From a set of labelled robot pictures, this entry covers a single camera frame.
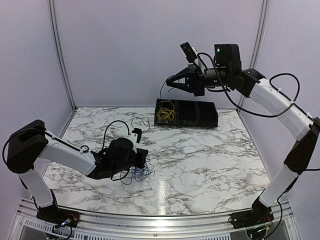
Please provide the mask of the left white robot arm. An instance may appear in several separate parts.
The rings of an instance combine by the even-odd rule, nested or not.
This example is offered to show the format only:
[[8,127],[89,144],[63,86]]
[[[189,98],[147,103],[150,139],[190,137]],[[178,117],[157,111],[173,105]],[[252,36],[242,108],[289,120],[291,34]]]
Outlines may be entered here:
[[141,136],[139,128],[128,130],[127,135],[95,152],[85,145],[76,147],[63,141],[37,119],[10,135],[2,148],[2,159],[18,175],[44,215],[58,223],[63,219],[63,211],[55,205],[54,193],[37,171],[36,160],[56,162],[94,180],[113,179],[131,167],[144,168],[149,152],[138,147]]

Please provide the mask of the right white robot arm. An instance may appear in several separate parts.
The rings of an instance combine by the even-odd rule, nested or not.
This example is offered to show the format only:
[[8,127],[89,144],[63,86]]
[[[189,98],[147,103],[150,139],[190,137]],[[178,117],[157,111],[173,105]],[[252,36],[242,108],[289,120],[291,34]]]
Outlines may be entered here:
[[290,99],[271,79],[254,68],[243,69],[239,46],[235,43],[215,44],[214,56],[208,55],[212,67],[206,66],[198,52],[188,42],[180,45],[188,66],[169,77],[166,85],[196,97],[204,96],[205,89],[221,87],[229,99],[229,90],[237,90],[242,96],[259,104],[268,114],[256,113],[240,108],[243,112],[266,119],[277,119],[291,133],[295,144],[283,162],[274,179],[252,204],[247,219],[252,224],[258,224],[267,216],[271,207],[282,194],[308,168],[315,150],[319,134],[320,120],[312,117],[296,104],[296,99]]

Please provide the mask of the black compartment tray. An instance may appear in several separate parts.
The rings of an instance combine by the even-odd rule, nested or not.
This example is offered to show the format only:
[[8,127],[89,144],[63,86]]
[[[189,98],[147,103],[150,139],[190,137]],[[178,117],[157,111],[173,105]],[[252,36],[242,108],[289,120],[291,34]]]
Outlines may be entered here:
[[211,101],[161,99],[154,110],[156,126],[196,127],[213,129],[218,127],[219,115]]

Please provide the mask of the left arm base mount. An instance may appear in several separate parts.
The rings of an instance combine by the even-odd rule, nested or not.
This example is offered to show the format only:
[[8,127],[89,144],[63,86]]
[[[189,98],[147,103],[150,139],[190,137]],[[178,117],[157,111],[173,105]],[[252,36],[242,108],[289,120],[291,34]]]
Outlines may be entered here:
[[57,199],[51,190],[52,204],[46,207],[40,207],[34,200],[37,209],[36,218],[55,224],[55,228],[71,227],[76,228],[79,222],[80,213],[75,210],[69,210],[58,207]]

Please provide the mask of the right aluminium frame post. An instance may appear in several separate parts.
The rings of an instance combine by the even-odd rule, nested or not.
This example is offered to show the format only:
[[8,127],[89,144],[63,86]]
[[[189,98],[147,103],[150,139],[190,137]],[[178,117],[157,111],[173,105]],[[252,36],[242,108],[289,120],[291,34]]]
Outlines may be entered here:
[[255,38],[253,42],[253,49],[249,59],[248,67],[245,69],[254,69],[258,63],[259,54],[262,49],[263,39],[267,26],[268,12],[270,1],[263,0],[260,7],[259,19],[257,23],[257,30],[255,31]]

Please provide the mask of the aluminium frame post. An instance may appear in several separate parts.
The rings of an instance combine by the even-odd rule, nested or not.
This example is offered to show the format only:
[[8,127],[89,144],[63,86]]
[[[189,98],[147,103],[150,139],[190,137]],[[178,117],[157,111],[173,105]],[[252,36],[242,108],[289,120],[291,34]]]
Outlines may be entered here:
[[51,30],[53,34],[53,42],[55,45],[55,52],[57,55],[57,61],[62,77],[62,82],[66,91],[66,96],[70,105],[70,108],[72,109],[73,112],[77,110],[77,106],[75,103],[74,95],[72,92],[65,60],[64,60],[64,55],[63,55],[63,50],[62,50],[62,45],[61,45],[61,40],[60,40],[60,33],[59,33],[59,27],[58,27],[58,20],[57,20],[57,12],[56,12],[56,4],[54,0],[48,0],[48,8],[49,8],[49,17],[50,17],[50,22],[51,22]]
[[255,31],[255,38],[253,42],[253,49],[249,59],[248,67],[245,69],[254,69],[258,63],[259,54],[262,49],[263,39],[267,26],[268,12],[270,1],[263,0],[260,7],[259,19],[257,23],[257,30]]

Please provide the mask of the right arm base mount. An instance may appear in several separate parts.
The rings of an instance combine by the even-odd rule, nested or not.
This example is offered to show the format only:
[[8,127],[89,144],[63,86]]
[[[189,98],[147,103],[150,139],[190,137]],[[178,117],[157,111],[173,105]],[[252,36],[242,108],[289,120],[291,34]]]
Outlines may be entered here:
[[257,198],[250,210],[234,212],[230,215],[228,222],[234,229],[252,227],[259,224],[269,223],[274,220],[272,208],[265,206]]

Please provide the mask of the left aluminium frame post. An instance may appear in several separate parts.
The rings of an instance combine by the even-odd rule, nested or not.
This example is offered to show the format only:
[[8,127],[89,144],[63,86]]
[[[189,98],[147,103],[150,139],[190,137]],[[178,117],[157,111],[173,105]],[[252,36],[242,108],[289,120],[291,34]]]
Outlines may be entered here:
[[66,96],[70,105],[70,108],[72,109],[73,112],[77,110],[77,106],[75,103],[74,95],[72,92],[65,60],[64,60],[64,55],[63,55],[63,50],[62,50],[62,45],[61,45],[61,40],[60,40],[60,33],[59,33],[59,27],[58,27],[58,20],[57,20],[57,12],[56,12],[56,4],[54,0],[48,0],[48,8],[49,8],[49,17],[50,17],[50,22],[51,22],[51,30],[53,34],[53,42],[55,45],[55,52],[57,55],[57,61],[62,77],[62,82],[66,91]]

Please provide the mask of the aluminium front rail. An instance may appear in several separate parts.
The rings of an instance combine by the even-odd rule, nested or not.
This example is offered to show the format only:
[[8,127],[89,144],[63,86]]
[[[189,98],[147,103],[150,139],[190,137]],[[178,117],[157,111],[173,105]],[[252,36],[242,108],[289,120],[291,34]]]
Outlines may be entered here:
[[77,225],[58,227],[37,218],[31,199],[22,199],[10,230],[10,240],[299,240],[287,201],[272,206],[273,220],[235,227],[232,212],[183,216],[147,216],[93,212],[72,207]]

